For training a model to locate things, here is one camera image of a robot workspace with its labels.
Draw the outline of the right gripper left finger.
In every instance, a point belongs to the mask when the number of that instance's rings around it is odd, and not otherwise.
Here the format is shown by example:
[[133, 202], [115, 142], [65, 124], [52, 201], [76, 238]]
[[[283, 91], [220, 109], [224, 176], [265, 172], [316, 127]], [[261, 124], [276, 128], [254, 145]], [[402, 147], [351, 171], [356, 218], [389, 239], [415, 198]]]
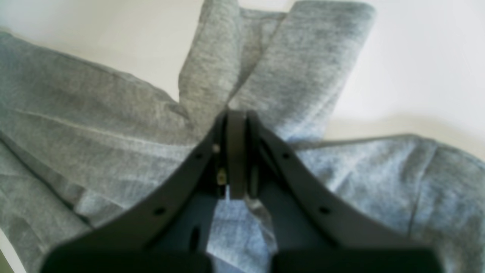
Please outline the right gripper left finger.
[[229, 197], [229, 156], [244, 147], [246, 117], [220, 114], [187, 159], [145, 200], [52, 251], [42, 273], [213, 273], [206, 253], [219, 200]]

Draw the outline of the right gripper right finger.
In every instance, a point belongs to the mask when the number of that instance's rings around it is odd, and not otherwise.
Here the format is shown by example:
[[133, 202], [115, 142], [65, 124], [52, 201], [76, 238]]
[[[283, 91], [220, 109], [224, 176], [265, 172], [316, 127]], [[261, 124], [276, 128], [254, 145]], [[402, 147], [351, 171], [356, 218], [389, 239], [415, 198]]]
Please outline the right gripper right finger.
[[434, 251], [319, 185], [291, 148], [246, 114], [247, 196], [271, 216], [272, 273], [441, 273]]

